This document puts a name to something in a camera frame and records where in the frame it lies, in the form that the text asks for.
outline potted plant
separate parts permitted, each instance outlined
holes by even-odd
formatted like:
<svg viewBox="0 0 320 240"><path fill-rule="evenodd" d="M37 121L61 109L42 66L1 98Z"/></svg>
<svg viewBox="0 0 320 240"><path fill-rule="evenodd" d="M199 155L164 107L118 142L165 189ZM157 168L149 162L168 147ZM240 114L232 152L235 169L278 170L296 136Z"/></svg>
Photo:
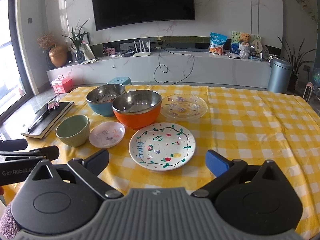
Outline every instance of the potted plant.
<svg viewBox="0 0 320 240"><path fill-rule="evenodd" d="M299 51L298 53L296 53L296 49L293 45L293 49L291 50L290 47L289 47L289 44L287 43L287 41L285 40L285 38L283 38L283 41L279 38L279 40L281 41L281 44L285 50L285 52L287 53L287 56L288 58L286 57L283 57L289 64L292 65L292 73L291 73L291 76L290 76L290 80L289 80L289 85L288 85L288 90L291 91L291 92L294 92L295 91L295 88L296 88L296 84L297 84L297 80L298 80L298 71L299 71L299 68L305 64L305 63L313 63L314 61L312 60L303 60L303 58L305 57L305 55L307 55L308 53L310 52L313 52L315 51L316 49L312 49L312 50L309 50L307 52L301 52L301 49L302 49L302 46L304 44L304 41L306 40L305 38L303 39L300 47L299 47Z"/></svg>
<svg viewBox="0 0 320 240"><path fill-rule="evenodd" d="M63 45L56 45L52 33L46 33L38 38L39 47L46 50L47 62L55 67L62 67L67 62L67 48Z"/></svg>
<svg viewBox="0 0 320 240"><path fill-rule="evenodd" d="M81 29L89 20L90 19L86 20L86 22L81 27L77 25L74 30L73 30L73 26L71 26L72 37L62 35L66 38L69 38L73 42L74 46L76 47L76 60L78 63L82 63L84 61L84 53L81 50L81 44L82 44L82 40L85 32L81 33Z"/></svg>

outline hanging plant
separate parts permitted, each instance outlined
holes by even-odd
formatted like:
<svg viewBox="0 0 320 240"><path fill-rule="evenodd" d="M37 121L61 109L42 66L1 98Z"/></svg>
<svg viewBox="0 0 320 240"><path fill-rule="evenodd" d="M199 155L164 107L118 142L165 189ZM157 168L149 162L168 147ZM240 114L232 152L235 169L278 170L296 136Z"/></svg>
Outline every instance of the hanging plant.
<svg viewBox="0 0 320 240"><path fill-rule="evenodd" d="M318 12L317 10L314 10L311 6L309 0L296 0L299 5L301 5L302 10L306 11L308 15L310 16L311 20L316 22L316 24L319 26L320 21L318 18Z"/></svg>

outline gray textured grip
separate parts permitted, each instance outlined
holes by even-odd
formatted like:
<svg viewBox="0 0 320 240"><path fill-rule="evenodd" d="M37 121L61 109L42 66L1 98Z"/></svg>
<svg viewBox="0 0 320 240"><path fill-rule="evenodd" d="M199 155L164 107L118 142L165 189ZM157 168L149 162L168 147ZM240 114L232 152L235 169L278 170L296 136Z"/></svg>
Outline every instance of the gray textured grip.
<svg viewBox="0 0 320 240"><path fill-rule="evenodd" d="M121 199L106 200L82 228L51 237L21 231L14 240L27 239L302 240L294 230L270 237L241 232L220 218L210 200L191 197L184 188L131 189Z"/></svg>

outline white marble wall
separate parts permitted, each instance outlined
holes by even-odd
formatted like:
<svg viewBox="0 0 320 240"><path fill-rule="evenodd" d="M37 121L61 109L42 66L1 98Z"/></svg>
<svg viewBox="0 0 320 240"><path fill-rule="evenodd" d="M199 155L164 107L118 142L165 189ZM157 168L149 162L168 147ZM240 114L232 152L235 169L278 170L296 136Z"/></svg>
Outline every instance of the white marble wall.
<svg viewBox="0 0 320 240"><path fill-rule="evenodd" d="M90 19L85 30L91 43L155 36L210 36L217 32L231 37L231 31L262 35L265 44L281 47L283 33L282 0L195 0L195 21L137 23L96 31L92 0L46 0L48 28L61 35Z"/></svg>

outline electronic device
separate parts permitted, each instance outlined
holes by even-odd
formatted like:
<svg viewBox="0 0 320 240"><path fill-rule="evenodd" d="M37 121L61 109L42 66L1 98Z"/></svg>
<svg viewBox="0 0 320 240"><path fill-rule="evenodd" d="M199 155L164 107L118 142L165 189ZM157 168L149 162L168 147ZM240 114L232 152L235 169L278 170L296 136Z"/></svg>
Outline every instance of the electronic device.
<svg viewBox="0 0 320 240"><path fill-rule="evenodd" d="M59 157L57 146L25 150L28 142L25 139L0 140L0 186L25 181L36 164L43 159L56 160Z"/></svg>
<svg viewBox="0 0 320 240"><path fill-rule="evenodd" d="M92 0L96 30L120 25L195 20L194 0Z"/></svg>
<svg viewBox="0 0 320 240"><path fill-rule="evenodd" d="M133 54L135 54L135 51L128 51L127 53L123 54L124 57L131 57Z"/></svg>
<svg viewBox="0 0 320 240"><path fill-rule="evenodd" d="M134 45L135 45L135 48L136 48L136 51L137 53L135 53L133 56L134 57L143 57L143 56L149 56L151 54L150 52L150 44L151 44L151 41L149 40L149 42L147 42L147 44L149 45L149 51L146 51L146 48L144 47L144 43L142 40L139 40L139 45L140 45L140 52L138 52L138 48L137 48L137 45L136 45L136 42L134 41Z"/></svg>
<svg viewBox="0 0 320 240"><path fill-rule="evenodd" d="M227 53L226 55L227 55L229 58L242 59L238 54L235 54L235 53Z"/></svg>
<svg viewBox="0 0 320 240"><path fill-rule="evenodd" d="M303 100L305 100L306 102L309 102L311 94L312 94L312 90L313 90L313 84L311 82L309 82L306 85L306 89L304 90L304 94L303 94Z"/></svg>
<svg viewBox="0 0 320 240"><path fill-rule="evenodd" d="M22 229L14 239L302 239L294 232L302 204L273 160L248 165L208 150L205 162L217 178L191 196L184 188L123 196L97 177L108 161L105 149L67 164L41 159L12 202Z"/></svg>

